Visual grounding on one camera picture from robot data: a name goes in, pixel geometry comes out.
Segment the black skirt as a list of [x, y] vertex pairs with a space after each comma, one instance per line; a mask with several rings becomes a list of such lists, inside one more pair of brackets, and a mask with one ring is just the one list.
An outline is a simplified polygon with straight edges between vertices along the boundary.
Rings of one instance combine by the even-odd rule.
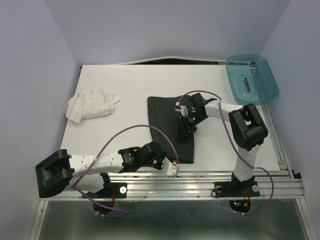
[[161, 130], [172, 142], [179, 162], [181, 164], [193, 164], [195, 152], [194, 135], [178, 140], [178, 117], [181, 113], [175, 111], [176, 102], [180, 99], [176, 97], [149, 96], [147, 98], [148, 123]]

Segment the white pleated skirt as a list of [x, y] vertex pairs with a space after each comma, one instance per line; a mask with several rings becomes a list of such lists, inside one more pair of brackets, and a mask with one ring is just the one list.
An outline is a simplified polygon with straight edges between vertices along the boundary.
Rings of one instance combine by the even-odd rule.
[[66, 118], [79, 124], [83, 119], [105, 117], [115, 111], [121, 99], [114, 92], [81, 88], [67, 102]]

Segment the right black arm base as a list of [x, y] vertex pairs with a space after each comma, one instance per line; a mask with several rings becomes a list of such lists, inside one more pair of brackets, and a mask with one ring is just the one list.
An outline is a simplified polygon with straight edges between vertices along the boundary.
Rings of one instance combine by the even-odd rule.
[[213, 185], [211, 196], [213, 198], [232, 198], [229, 205], [233, 211], [238, 213], [247, 214], [251, 208], [251, 198], [260, 196], [255, 176], [239, 181], [232, 173], [231, 181], [218, 181]]

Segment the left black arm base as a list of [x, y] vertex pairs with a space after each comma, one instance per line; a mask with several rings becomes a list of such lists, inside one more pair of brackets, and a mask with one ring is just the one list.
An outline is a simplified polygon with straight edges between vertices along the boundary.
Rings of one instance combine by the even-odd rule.
[[120, 218], [128, 215], [124, 209], [116, 208], [116, 199], [127, 197], [127, 183], [111, 182], [108, 173], [98, 175], [102, 180], [102, 189], [97, 192], [82, 192], [82, 197], [92, 202], [92, 209], [96, 216], [102, 218]]

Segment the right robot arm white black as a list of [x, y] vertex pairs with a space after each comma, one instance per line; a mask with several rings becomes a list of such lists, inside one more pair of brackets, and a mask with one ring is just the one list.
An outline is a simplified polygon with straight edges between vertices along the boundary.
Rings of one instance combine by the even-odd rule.
[[223, 127], [237, 155], [233, 170], [235, 180], [230, 182], [231, 192], [242, 195], [248, 190], [248, 183], [254, 176], [256, 157], [260, 146], [268, 136], [268, 129], [257, 107], [223, 103], [215, 93], [210, 99], [204, 99], [203, 91], [190, 91], [175, 103], [175, 111], [180, 112], [177, 140], [189, 138], [197, 130], [197, 125], [208, 118], [222, 120]]

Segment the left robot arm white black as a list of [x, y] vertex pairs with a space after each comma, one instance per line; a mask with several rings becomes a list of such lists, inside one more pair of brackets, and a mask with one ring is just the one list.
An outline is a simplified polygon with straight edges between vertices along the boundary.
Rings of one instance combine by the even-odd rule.
[[167, 173], [169, 163], [166, 152], [155, 141], [99, 156], [69, 154], [66, 149], [59, 149], [35, 166], [38, 195], [50, 198], [76, 187], [106, 197], [111, 193], [111, 184], [103, 180], [104, 173], [134, 173], [144, 167]]

